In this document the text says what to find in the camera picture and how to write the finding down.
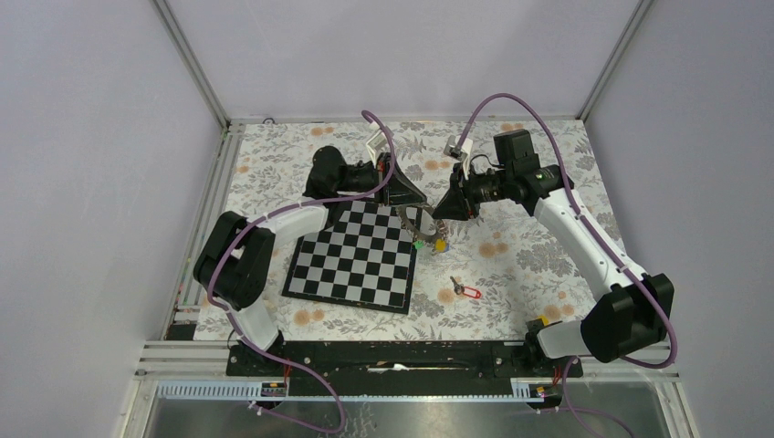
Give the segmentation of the key organiser with rings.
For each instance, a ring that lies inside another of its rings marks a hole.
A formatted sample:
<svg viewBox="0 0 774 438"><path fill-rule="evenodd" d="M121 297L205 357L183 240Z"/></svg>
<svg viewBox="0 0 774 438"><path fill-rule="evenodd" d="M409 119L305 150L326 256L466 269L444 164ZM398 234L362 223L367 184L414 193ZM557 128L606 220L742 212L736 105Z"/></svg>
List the key organiser with rings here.
<svg viewBox="0 0 774 438"><path fill-rule="evenodd" d="M434 208L428 203L401 205L395 208L402 228L413 239L416 249L428 249L434 255L440 255L450 249L449 229L440 219L434 219Z"/></svg>

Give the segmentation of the key with red tag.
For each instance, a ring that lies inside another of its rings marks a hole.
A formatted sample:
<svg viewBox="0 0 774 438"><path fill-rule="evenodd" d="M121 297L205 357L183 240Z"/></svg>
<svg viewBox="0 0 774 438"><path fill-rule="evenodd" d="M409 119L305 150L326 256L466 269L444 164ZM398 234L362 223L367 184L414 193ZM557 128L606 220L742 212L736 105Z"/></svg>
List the key with red tag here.
<svg viewBox="0 0 774 438"><path fill-rule="evenodd" d="M462 297L469 297L471 299L480 299L482 292L474 287L465 286L461 282L457 281L454 276L450 277L453 284L453 292Z"/></svg>

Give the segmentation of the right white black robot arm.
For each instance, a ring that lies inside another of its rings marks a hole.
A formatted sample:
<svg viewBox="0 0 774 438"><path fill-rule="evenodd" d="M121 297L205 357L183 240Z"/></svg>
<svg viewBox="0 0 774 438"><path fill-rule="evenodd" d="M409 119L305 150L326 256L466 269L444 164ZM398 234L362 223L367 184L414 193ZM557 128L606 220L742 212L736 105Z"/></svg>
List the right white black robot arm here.
<svg viewBox="0 0 774 438"><path fill-rule="evenodd" d="M494 143L497 164L476 172L472 142L449 137L444 153L456 163L433 217L466 221L478 217L481 204L503 200L522 206L558 240L596 302L581 320L532 323L523 352L527 370L545 376L572 356L629 360L639 349L675 341L669 321L675 289L669 278L648 274L600 229L563 164L541 164L527 130L498 134Z"/></svg>

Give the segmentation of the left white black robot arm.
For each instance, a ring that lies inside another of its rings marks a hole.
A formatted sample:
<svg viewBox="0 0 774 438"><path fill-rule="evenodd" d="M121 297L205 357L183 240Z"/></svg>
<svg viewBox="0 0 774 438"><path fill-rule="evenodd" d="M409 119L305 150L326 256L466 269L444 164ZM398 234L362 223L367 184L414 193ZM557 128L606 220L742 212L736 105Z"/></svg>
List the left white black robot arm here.
<svg viewBox="0 0 774 438"><path fill-rule="evenodd" d="M390 206L424 203L427 197L393 161L348 164L333 146L318 149L300 200L254 222L229 211L220 215L193 270L211 304L225 311L235 333L251 346L248 363L263 375L280 369L280 331L261 299L275 249L331 228L360 198Z"/></svg>

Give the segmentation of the black white chessboard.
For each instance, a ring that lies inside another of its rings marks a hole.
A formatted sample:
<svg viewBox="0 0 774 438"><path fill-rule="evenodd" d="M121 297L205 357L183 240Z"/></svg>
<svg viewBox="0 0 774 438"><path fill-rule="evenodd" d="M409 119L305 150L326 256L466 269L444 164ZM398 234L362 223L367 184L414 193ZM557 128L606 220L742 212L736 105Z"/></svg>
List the black white chessboard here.
<svg viewBox="0 0 774 438"><path fill-rule="evenodd" d="M417 249L396 207L343 204L339 221L296 242L283 297L406 315Z"/></svg>

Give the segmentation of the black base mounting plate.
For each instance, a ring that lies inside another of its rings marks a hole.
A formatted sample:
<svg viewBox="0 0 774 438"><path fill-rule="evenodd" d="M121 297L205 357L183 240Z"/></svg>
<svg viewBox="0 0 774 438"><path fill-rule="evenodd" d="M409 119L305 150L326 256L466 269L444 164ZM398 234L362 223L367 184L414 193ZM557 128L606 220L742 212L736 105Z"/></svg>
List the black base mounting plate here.
<svg viewBox="0 0 774 438"><path fill-rule="evenodd" d="M339 396L511 396L522 379L551 384L565 359L541 359L520 341L285 341L271 349L273 361L243 342L229 349L229 377L274 378L292 396L328 391L290 360L322 376Z"/></svg>

